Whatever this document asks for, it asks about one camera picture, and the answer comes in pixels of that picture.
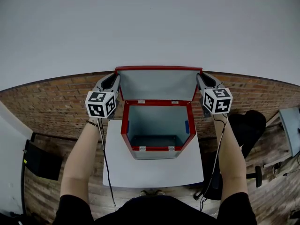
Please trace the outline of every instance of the black shirt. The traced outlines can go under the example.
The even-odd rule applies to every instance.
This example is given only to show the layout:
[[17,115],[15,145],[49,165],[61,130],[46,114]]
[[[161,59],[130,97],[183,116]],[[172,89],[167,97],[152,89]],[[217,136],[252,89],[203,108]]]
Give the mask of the black shirt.
[[89,205],[82,199],[64,195],[60,198],[54,225],[61,224],[108,224],[117,222],[161,223],[162,221],[198,222],[199,224],[243,224],[254,225],[255,215],[248,195],[236,193],[221,204],[217,219],[200,212],[170,196],[141,196],[124,204],[116,212],[94,221]]

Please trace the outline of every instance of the blue panel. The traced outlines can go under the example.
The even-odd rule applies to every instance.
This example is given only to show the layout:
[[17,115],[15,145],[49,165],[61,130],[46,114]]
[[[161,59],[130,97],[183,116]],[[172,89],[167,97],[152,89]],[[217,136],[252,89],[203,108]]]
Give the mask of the blue panel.
[[187,132],[187,134],[189,134],[189,124],[188,124],[188,120],[186,120],[186,132]]
[[129,132],[129,120],[128,120],[128,124],[127,124],[127,133]]

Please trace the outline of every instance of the wooden floor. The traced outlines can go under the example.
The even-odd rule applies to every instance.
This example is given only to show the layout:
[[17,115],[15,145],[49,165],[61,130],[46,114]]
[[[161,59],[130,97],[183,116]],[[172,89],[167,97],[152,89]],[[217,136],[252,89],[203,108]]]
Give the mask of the wooden floor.
[[[46,151],[64,157],[59,181],[39,178],[28,169],[25,171],[25,204],[27,212],[29,214],[35,213],[45,221],[52,223],[59,205],[62,171],[75,142],[39,135],[34,143]],[[214,150],[216,140],[200,142],[200,146],[202,157],[204,157],[205,152]],[[288,223],[287,219],[290,211],[299,208],[300,172],[294,172],[286,177],[274,179],[271,167],[263,169],[263,164],[285,156],[288,154],[287,150],[284,131],[279,126],[270,127],[246,159],[248,173],[253,172],[256,165],[262,166],[263,185],[260,188],[256,188],[254,179],[247,181],[249,198],[258,224],[285,225]],[[103,160],[103,153],[99,145],[93,174],[89,183],[90,208],[95,219],[114,211],[109,187],[102,185]],[[199,188],[201,188],[201,185],[196,184],[162,188],[162,190],[167,195],[199,209],[199,202],[192,197],[192,194]],[[138,196],[140,189],[114,187],[113,192],[116,205],[120,207],[129,199]],[[213,215],[218,210],[219,204],[219,201],[207,200],[204,203],[203,212]]]

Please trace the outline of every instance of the black office chair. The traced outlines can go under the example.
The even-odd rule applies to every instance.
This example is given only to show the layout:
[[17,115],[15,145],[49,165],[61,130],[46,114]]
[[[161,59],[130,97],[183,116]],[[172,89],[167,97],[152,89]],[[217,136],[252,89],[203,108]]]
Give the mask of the black office chair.
[[[255,143],[263,135],[266,128],[266,118],[260,112],[250,110],[245,115],[233,114],[228,119],[238,144],[242,147],[241,151],[246,158]],[[201,193],[198,194],[197,192],[194,194],[195,200],[198,200],[206,190],[205,198],[221,200],[223,180],[220,174],[219,159],[216,161],[215,171],[209,185],[216,154],[217,151],[208,155],[208,163],[203,167],[204,187]],[[247,179],[250,178],[256,178],[257,188],[262,185],[262,171],[260,166],[255,167],[255,173],[247,174]]]

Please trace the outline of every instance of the brick wall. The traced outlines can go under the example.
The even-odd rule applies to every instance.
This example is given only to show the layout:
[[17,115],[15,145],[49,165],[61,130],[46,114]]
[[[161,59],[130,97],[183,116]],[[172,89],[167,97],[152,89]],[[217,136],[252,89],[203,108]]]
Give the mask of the brick wall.
[[[88,119],[85,98],[96,82],[108,74],[93,73],[34,82],[0,92],[3,104],[34,132],[78,138]],[[269,120],[280,108],[300,105],[300,87],[243,75],[212,73],[233,95],[231,113],[254,109]],[[205,119],[197,92],[193,105],[199,138],[215,136],[212,118]],[[123,102],[116,119],[122,119]]]

